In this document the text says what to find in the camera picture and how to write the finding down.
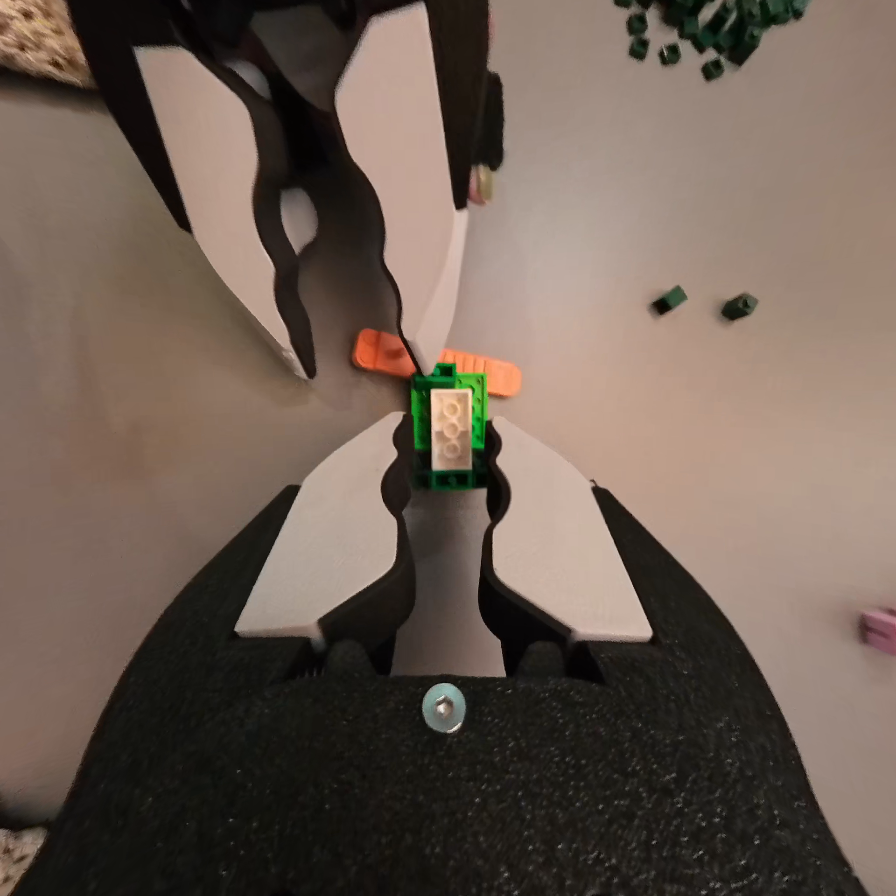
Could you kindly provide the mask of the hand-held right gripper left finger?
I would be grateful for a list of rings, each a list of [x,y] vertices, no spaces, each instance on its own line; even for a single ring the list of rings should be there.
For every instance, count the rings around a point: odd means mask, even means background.
[[[353,642],[378,674],[391,674],[417,596],[404,520],[414,455],[412,419],[395,411],[306,477],[236,622],[238,637],[302,637],[319,655]]]

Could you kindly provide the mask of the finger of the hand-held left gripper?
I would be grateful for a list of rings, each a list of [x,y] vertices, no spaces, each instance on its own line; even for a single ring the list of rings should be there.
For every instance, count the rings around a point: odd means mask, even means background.
[[[291,372],[316,378],[298,269],[318,215],[294,182],[273,73],[174,44],[135,56],[194,240]]]
[[[399,336],[420,373],[432,373],[454,320],[469,216],[454,205],[423,2],[368,20],[334,100],[346,148],[382,213]]]

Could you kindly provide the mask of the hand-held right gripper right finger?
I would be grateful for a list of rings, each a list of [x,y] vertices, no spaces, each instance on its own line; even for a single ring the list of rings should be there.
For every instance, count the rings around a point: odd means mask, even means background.
[[[504,417],[487,426],[487,512],[478,607],[514,676],[536,644],[562,671],[581,645],[649,644],[651,622],[595,485]]]

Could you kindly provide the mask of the green and white lego assembly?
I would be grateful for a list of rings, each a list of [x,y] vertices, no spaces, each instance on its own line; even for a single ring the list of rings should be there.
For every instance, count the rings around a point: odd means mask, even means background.
[[[487,487],[487,375],[438,364],[409,378],[415,489],[460,492]]]

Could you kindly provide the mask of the orange lego brick separator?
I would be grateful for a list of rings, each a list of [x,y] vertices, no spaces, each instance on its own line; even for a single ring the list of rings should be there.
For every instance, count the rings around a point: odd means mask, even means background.
[[[351,357],[357,368],[372,373],[409,379],[417,371],[400,337],[380,330],[362,330],[356,337]],[[440,362],[454,364],[459,373],[487,375],[487,390],[491,396],[512,398],[522,387],[521,369],[507,361],[444,350]]]

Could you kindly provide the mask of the pink lego brick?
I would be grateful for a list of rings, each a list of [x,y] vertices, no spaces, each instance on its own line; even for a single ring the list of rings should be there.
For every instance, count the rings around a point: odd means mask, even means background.
[[[863,644],[888,655],[895,655],[895,609],[876,609],[859,617],[858,632]]]

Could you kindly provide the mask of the pile of dark green lego bricks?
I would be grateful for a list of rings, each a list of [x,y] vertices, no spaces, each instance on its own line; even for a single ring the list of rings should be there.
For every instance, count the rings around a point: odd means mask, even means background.
[[[626,55],[664,70],[693,59],[708,84],[737,71],[766,36],[800,22],[810,1],[612,1],[624,15]]]

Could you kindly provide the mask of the beige knitted cloth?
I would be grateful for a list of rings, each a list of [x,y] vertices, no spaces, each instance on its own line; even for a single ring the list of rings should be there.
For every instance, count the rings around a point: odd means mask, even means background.
[[[1,68],[96,89],[65,1],[1,2]]]

